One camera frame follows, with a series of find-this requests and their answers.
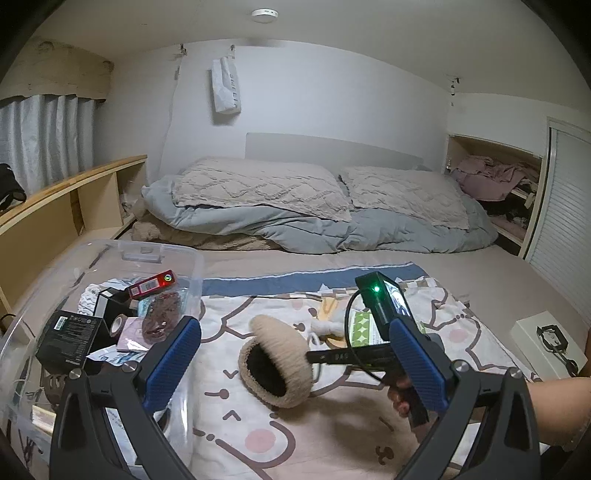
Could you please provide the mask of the person's right forearm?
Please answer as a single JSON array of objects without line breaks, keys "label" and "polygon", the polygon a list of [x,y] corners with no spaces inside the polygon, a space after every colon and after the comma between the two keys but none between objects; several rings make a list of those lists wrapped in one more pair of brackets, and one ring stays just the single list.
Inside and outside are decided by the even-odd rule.
[{"label": "person's right forearm", "polygon": [[585,356],[587,363],[578,376],[528,385],[544,444],[573,451],[590,428],[590,336]]}]

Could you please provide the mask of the person's right hand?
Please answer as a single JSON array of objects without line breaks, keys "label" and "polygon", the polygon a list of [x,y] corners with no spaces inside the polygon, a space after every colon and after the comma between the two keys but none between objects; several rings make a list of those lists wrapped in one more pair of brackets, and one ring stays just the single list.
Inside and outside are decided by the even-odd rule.
[{"label": "person's right hand", "polygon": [[408,393],[411,387],[412,381],[408,377],[401,377],[388,391],[388,398],[391,400],[394,410],[402,418],[407,418],[411,410]]}]

